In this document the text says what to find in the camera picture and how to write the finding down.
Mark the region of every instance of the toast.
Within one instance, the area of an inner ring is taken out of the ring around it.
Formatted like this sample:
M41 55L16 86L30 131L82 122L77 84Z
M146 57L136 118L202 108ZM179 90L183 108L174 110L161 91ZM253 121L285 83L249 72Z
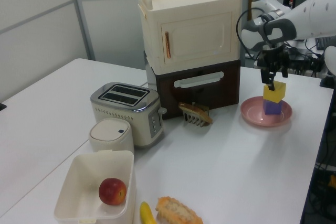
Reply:
M159 198L155 210L170 224L203 224L196 213L171 197Z

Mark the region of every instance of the white wall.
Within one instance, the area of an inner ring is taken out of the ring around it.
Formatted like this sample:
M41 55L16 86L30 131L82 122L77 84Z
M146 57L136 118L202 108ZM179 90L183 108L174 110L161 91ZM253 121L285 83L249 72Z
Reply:
M87 58L74 0L0 0L0 102Z
M75 58L144 69L137 0L0 0L0 6L0 102Z
M144 69L137 0L78 0L97 61Z

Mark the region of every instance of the banana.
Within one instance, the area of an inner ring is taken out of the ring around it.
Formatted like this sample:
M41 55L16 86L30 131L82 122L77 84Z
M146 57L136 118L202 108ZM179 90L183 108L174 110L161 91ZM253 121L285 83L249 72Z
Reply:
M157 224L152 215L150 206L145 201L140 205L140 219L142 224Z

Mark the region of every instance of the toy block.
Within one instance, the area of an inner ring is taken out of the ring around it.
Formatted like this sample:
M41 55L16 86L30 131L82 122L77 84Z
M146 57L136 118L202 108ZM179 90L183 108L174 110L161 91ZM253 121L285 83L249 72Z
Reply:
M274 81L275 90L269 90L268 86L264 86L264 96L265 100L279 103L284 97L286 93L286 84L279 81Z
M275 103L264 99L262 107L264 108L265 115L280 115L282 100L278 103Z

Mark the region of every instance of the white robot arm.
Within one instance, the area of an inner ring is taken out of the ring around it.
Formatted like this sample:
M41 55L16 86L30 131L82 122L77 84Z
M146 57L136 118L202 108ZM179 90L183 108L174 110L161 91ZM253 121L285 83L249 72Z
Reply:
M263 12L253 10L253 17L259 16L242 28L241 41L247 49L268 52L270 60L266 60L267 65L278 61L271 70L267 69L268 76L263 79L263 83L269 86L273 83L273 72L283 65L277 57L284 41L336 35L336 0L307 0L293 10L277 0L258 0L253 2L252 7L258 7ZM324 56L329 71L336 74L336 40L329 44Z

